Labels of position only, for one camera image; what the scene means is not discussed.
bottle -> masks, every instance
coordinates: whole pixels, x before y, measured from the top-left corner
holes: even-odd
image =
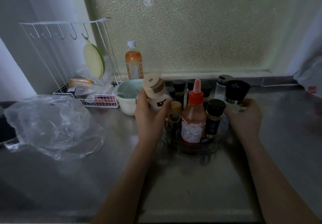
[[[188,80],[188,85],[187,85],[187,101],[186,101],[186,104],[188,104],[189,92],[194,89],[194,84],[195,84],[195,79]]]
[[[228,81],[234,79],[231,75],[220,75],[217,79],[215,90],[215,99],[225,101],[226,84]]]
[[[207,110],[207,104],[210,100],[210,92],[212,90],[211,85],[209,85],[207,82],[201,82],[201,91],[203,92],[203,107],[205,110]]]
[[[166,119],[167,132],[170,134],[171,139],[180,140],[181,117],[181,103],[178,101],[172,101],[170,105],[170,112]]]
[[[175,89],[173,87],[166,87],[170,97],[174,100],[175,99]]]
[[[135,41],[127,42],[128,50],[125,54],[125,63],[128,79],[143,79],[142,55],[135,48]]]
[[[203,92],[200,79],[195,80],[193,91],[189,93],[187,106],[182,112],[182,140],[199,143],[206,124],[206,111],[203,107]]]
[[[226,102],[233,112],[241,112],[243,100],[250,89],[250,84],[242,80],[230,80],[226,85]]]
[[[184,89],[185,89],[185,82],[184,80],[175,80],[173,82],[173,87],[175,89],[175,101],[181,103],[181,109],[183,109],[184,104]]]
[[[145,75],[142,80],[142,86],[149,97],[149,103],[153,111],[158,112],[164,101],[170,97],[162,75],[159,73]]]
[[[223,111],[226,108],[226,103],[219,99],[211,99],[207,106],[207,120],[204,129],[204,136],[206,138],[215,138]]]

forearm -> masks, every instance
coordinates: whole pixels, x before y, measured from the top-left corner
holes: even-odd
[[[242,139],[266,223],[320,223],[285,179],[258,138]]]
[[[156,143],[140,141],[115,189],[100,207],[92,224],[133,223],[144,178]]]

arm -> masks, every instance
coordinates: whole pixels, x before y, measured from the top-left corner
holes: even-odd
[[[171,99],[157,115],[150,111],[144,90],[139,94],[135,117],[139,142],[120,181],[102,204],[91,224],[133,223],[151,156],[159,142]]]
[[[255,100],[245,100],[245,105],[247,109],[242,113],[226,108],[225,114],[245,149],[266,223],[320,224],[260,143],[262,115]]]

beige shaker bottle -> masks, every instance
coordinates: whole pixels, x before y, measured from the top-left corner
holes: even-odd
[[[150,73],[144,75],[142,81],[145,93],[149,97],[149,102],[154,112],[158,112],[164,101],[170,97],[161,74]]]

hand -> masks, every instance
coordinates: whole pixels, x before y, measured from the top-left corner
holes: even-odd
[[[148,97],[142,89],[134,112],[139,130],[139,142],[157,143],[161,137],[172,98],[167,98],[157,114],[150,110],[147,99]]]
[[[224,112],[242,144],[258,141],[263,117],[260,108],[254,99],[245,99],[243,106],[247,108],[241,113],[234,113],[228,107]]]

